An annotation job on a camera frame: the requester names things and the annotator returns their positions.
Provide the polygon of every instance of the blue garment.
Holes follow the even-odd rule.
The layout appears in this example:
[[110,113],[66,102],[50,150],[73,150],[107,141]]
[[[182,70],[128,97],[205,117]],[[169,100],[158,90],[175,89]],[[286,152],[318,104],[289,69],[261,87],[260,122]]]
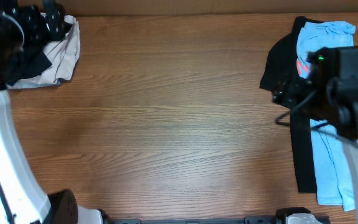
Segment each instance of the blue garment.
[[[300,77],[307,78],[310,64],[306,61],[308,52],[323,47],[353,46],[356,27],[348,22],[307,22],[301,29],[296,44],[298,60],[296,66]],[[310,120],[310,126],[325,121]],[[322,129],[336,134],[334,126]],[[317,184],[317,201],[320,205],[343,205],[345,212],[355,209],[354,193],[349,164],[340,141],[325,134],[311,133],[314,172]]]

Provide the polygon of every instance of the white cloth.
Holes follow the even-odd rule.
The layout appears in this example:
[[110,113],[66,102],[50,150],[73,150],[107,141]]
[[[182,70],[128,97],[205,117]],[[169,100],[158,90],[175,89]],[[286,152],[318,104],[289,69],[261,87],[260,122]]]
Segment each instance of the white cloth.
[[71,80],[74,67],[80,57],[80,26],[73,16],[65,16],[65,22],[73,24],[64,40],[52,41],[43,49],[52,66],[41,75],[22,79],[9,89],[38,88],[62,84],[62,79]]

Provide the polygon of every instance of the wooden tabletop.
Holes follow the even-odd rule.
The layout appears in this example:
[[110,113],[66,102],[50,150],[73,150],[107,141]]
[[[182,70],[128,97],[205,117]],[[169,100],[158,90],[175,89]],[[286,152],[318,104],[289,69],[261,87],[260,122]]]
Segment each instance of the wooden tabletop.
[[[259,89],[273,44],[296,14],[80,17],[71,82],[12,91],[17,132],[47,193],[113,218],[244,218],[306,207],[296,187],[286,109]],[[347,21],[358,13],[306,14]]]

